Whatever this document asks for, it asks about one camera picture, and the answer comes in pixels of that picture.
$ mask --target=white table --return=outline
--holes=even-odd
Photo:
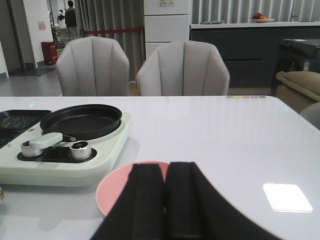
[[[320,238],[320,131],[273,97],[0,97],[0,111],[107,104],[132,114],[114,166],[195,161],[218,191],[251,220],[288,240]],[[263,184],[298,185],[311,213],[274,211]],[[88,240],[103,216],[96,185],[1,184],[2,240]]]

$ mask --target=beige sofa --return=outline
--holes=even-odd
[[[320,74],[312,71],[278,72],[281,82],[275,96],[300,113],[311,104],[320,102]]]

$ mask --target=red trash bin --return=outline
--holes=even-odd
[[[43,41],[41,42],[42,53],[45,65],[56,64],[58,60],[56,42],[54,41]]]

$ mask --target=sofa cushion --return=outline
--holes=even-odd
[[[289,88],[320,102],[319,73],[312,71],[281,71],[275,77]]]

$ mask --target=dark gray cabinet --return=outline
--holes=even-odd
[[[270,88],[282,39],[320,39],[320,26],[191,29],[191,40],[218,48],[230,88]]]

